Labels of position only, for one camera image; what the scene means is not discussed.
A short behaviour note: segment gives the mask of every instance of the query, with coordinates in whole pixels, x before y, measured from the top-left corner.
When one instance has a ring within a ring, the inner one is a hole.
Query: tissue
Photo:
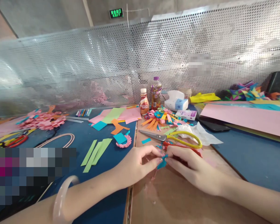
[[[189,100],[184,99],[184,93],[171,90],[167,94],[169,99],[165,101],[165,108],[173,111],[186,110],[188,108]]]

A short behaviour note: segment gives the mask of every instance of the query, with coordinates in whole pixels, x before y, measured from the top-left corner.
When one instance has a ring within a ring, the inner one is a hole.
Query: perforated metal panel
[[[211,54],[210,76],[188,73],[189,54],[199,53]],[[0,114],[50,104],[138,103],[153,76],[160,76],[164,93],[191,87],[196,94],[262,83],[274,71],[280,71],[280,0],[230,2],[2,42]]]

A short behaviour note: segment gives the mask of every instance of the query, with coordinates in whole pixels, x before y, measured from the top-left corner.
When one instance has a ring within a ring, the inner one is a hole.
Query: hand
[[[191,149],[168,146],[167,154],[168,158],[165,158],[165,161],[195,187],[211,195],[221,194],[225,174],[213,168]],[[173,159],[173,156],[181,158],[188,166]]]
[[[142,158],[150,153],[156,155],[158,158],[152,159],[142,165]],[[119,189],[133,185],[149,172],[153,171],[162,162],[162,158],[160,157],[161,154],[152,145],[133,147],[125,158],[113,168],[113,174],[116,176]]]

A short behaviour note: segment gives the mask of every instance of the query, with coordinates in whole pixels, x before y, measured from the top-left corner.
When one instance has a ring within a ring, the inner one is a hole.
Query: black phone
[[[225,132],[230,130],[230,128],[225,126],[222,121],[217,119],[200,116],[197,120],[212,132]]]

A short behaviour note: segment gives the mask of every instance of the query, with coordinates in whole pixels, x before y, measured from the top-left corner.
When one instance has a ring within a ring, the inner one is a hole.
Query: scissors
[[[178,147],[182,147],[182,148],[190,148],[192,149],[198,156],[200,156],[202,158],[202,155],[199,151],[197,151],[196,149],[200,149],[202,147],[202,143],[200,141],[200,139],[198,137],[196,137],[195,135],[193,135],[192,133],[190,132],[185,132],[185,131],[177,131],[177,132],[172,132],[170,133],[169,135],[159,135],[157,133],[153,133],[153,132],[148,132],[148,131],[143,131],[143,130],[139,130],[142,134],[145,134],[149,137],[152,137],[154,139],[157,139],[157,140],[160,140],[163,142],[163,145],[165,146],[165,149],[167,150],[167,146],[169,145],[172,145],[172,146],[178,146]],[[198,145],[192,145],[190,143],[187,143],[187,142],[184,142],[178,138],[175,138],[173,137],[172,135],[175,135],[175,134],[187,134],[187,135],[190,135],[192,136],[194,139],[197,140],[198,142]],[[175,144],[171,144],[169,142],[166,141],[166,139],[169,138],[169,139],[173,139],[183,145],[186,145],[186,146],[180,146],[180,145],[175,145]]]

